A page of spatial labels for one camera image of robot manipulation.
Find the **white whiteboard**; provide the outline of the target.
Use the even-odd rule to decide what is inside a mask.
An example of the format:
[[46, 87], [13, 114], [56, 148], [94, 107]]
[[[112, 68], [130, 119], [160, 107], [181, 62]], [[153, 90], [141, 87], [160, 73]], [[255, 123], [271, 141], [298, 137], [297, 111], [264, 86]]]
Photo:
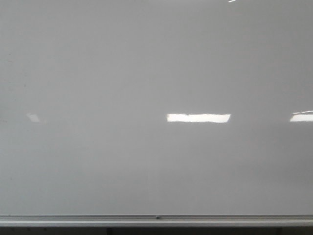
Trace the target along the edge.
[[2, 215], [313, 212], [310, 0], [3, 0]]

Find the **grey aluminium marker tray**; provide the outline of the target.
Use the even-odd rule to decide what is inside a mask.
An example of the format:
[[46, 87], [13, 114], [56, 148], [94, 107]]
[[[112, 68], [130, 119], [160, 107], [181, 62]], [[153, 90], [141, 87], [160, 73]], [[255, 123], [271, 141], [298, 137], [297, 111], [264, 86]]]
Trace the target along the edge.
[[312, 215], [2, 215], [2, 227], [311, 227]]

